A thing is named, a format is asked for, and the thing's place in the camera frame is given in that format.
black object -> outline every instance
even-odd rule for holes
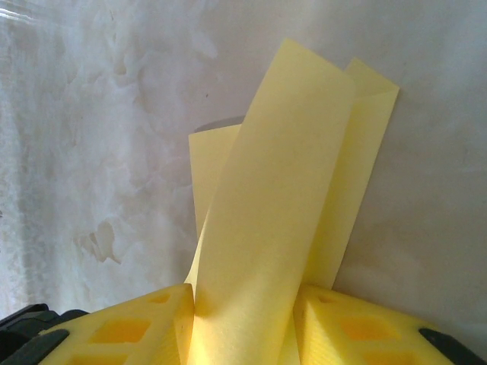
[[[14,352],[2,365],[37,365],[69,336],[66,329],[56,329],[36,336]]]
[[[74,309],[60,316],[49,310],[46,304],[34,304],[0,320],[0,364],[29,365],[40,362],[68,337],[69,332],[58,330],[51,332],[57,333],[57,335],[49,333],[41,336],[38,335],[39,332],[85,314],[87,312]]]
[[[421,328],[419,329],[419,333],[455,365],[487,365],[487,362],[450,335],[434,331],[430,328]]]

yellow paper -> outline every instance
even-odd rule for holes
[[[357,59],[345,72],[355,82],[355,102],[304,276],[305,282],[325,288],[335,281],[399,92],[395,84]],[[189,137],[197,227],[202,226],[218,184],[219,175],[213,174],[221,172],[239,128],[233,125]],[[199,246],[190,272],[195,279],[198,260]]]
[[[282,44],[199,238],[190,364],[277,363],[353,95],[345,73]]]
[[[374,167],[399,88],[357,59],[346,71],[355,102],[303,282],[331,289]]]
[[[239,130],[240,125],[231,125],[189,135],[189,155],[191,157],[191,177],[198,236],[203,228],[206,212],[215,194],[221,171]]]

